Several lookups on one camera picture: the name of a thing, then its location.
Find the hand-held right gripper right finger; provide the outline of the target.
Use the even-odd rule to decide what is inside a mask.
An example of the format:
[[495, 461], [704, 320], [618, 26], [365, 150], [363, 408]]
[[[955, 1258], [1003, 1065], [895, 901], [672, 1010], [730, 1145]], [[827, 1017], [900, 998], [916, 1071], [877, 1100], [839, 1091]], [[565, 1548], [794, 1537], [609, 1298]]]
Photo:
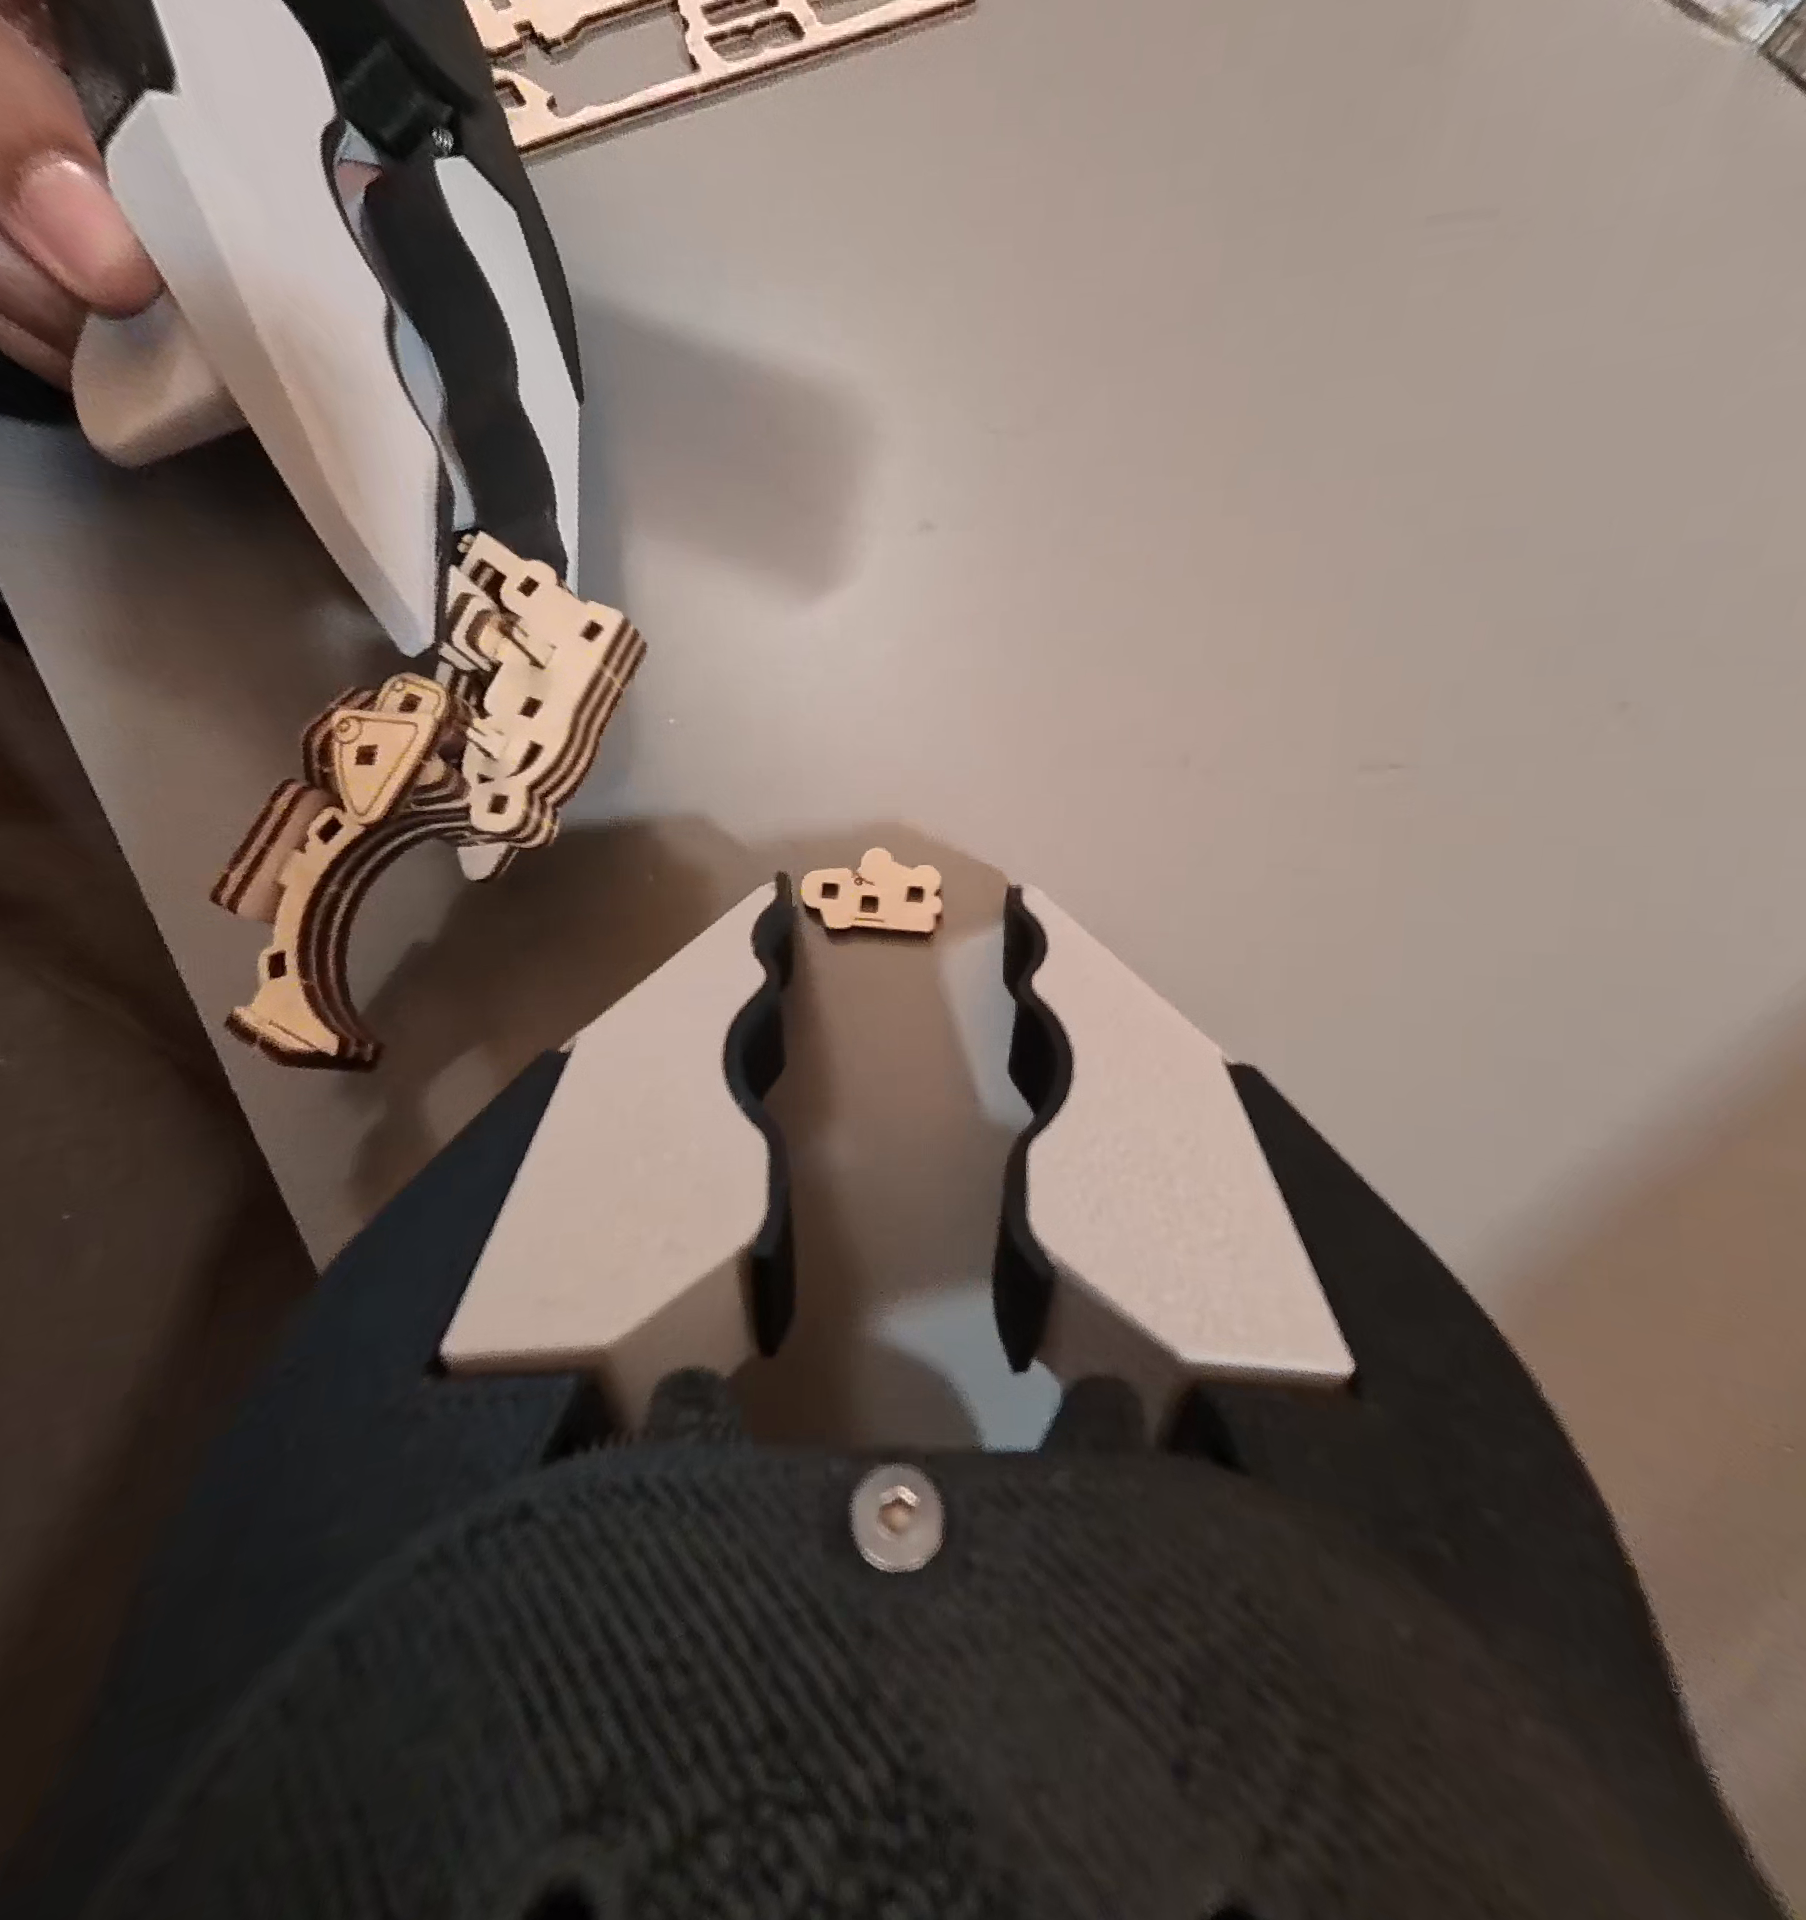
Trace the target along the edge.
[[1349, 1383], [1351, 1346], [1226, 1053], [1047, 893], [1005, 897], [997, 1336], [1060, 1380]]

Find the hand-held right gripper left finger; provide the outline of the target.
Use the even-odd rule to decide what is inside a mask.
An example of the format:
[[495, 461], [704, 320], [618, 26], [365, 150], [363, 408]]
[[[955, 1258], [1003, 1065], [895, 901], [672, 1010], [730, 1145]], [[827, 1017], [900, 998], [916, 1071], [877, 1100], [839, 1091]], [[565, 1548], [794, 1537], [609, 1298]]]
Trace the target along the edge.
[[457, 1377], [732, 1374], [796, 1321], [796, 895], [766, 881], [568, 1044], [440, 1346]]

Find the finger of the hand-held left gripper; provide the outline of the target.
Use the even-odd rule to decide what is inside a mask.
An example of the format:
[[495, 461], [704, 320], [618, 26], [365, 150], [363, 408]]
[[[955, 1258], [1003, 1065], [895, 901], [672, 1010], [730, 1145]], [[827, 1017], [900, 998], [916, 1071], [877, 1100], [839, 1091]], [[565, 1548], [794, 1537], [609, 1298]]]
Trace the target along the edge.
[[104, 455], [150, 467], [247, 427], [402, 653], [436, 638], [440, 450], [388, 294], [339, 211], [326, 108], [150, 89], [104, 158], [165, 292], [104, 325]]
[[466, 155], [415, 155], [363, 189], [361, 239], [436, 458], [441, 552], [482, 533], [574, 587], [581, 388], [517, 205]]

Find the layered wooden puzzle model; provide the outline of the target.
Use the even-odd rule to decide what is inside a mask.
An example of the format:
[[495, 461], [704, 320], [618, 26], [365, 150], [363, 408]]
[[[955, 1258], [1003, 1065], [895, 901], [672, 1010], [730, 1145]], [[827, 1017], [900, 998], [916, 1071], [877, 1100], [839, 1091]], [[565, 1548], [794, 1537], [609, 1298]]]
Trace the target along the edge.
[[624, 612], [487, 533], [461, 537], [441, 612], [426, 669], [348, 688], [314, 717], [301, 776], [275, 787], [213, 890], [268, 926], [257, 987], [226, 1025], [283, 1065], [378, 1065], [348, 984], [368, 890], [424, 843], [450, 844], [471, 881], [551, 844], [646, 660]]

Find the small wooden puzzle piece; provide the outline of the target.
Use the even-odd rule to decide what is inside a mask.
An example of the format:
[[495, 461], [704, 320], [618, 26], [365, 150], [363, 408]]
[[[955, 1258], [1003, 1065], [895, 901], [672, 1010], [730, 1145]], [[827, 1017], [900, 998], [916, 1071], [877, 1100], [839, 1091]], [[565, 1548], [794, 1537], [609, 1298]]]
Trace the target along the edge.
[[936, 865], [907, 863], [885, 846], [859, 860], [804, 874], [798, 897], [827, 933], [930, 938], [942, 916]]

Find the person's left hand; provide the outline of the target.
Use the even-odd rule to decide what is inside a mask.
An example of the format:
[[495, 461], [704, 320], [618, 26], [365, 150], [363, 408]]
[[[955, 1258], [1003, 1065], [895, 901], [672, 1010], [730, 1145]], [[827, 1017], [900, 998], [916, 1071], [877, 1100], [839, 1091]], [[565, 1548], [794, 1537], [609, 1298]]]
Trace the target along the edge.
[[160, 291], [70, 77], [0, 11], [0, 351], [68, 391], [89, 316]]

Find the wooden puzzle parts sheet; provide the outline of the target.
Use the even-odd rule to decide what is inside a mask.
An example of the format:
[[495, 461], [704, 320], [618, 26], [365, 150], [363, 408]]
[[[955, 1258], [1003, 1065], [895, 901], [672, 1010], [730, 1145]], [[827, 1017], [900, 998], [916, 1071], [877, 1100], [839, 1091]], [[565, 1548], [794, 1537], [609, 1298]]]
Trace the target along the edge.
[[[466, 1], [521, 155], [630, 130], [730, 91], [971, 13], [968, 1]], [[529, 60], [571, 60], [644, 13], [670, 18], [680, 71], [603, 102], [563, 105]]]

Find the person's brown clothing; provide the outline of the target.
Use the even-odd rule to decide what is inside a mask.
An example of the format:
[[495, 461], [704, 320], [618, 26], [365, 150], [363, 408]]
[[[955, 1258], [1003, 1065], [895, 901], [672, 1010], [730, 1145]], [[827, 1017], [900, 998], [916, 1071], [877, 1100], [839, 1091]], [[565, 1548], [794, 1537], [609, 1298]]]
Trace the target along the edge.
[[0, 1887], [197, 1459], [314, 1268], [0, 635]]

